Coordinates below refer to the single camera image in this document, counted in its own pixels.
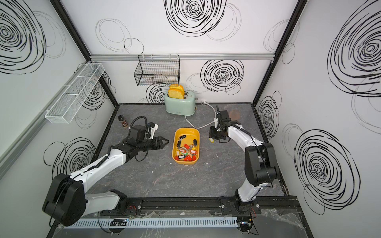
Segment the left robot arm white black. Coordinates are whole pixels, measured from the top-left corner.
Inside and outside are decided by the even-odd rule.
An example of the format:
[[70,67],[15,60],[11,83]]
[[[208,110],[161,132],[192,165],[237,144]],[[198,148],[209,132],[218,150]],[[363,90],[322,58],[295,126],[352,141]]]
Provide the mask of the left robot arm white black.
[[88,190],[104,176],[124,165],[139,152],[163,149],[169,140],[157,136],[143,141],[127,137],[119,144],[109,146],[100,159],[69,175],[59,174],[52,180],[42,206],[45,214],[68,227],[80,218],[101,211],[127,211],[127,197],[112,189],[104,193],[87,194]]

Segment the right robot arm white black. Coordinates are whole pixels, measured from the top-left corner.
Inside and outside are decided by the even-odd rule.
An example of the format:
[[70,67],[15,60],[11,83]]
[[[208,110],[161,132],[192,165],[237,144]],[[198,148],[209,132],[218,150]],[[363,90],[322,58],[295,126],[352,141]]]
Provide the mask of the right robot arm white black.
[[264,188],[273,188],[273,181],[280,175],[274,147],[263,143],[245,130],[238,121],[233,121],[229,113],[217,109],[214,125],[210,127],[209,138],[219,143],[235,141],[244,151],[244,172],[246,179],[234,195],[234,206],[243,211],[251,206]]

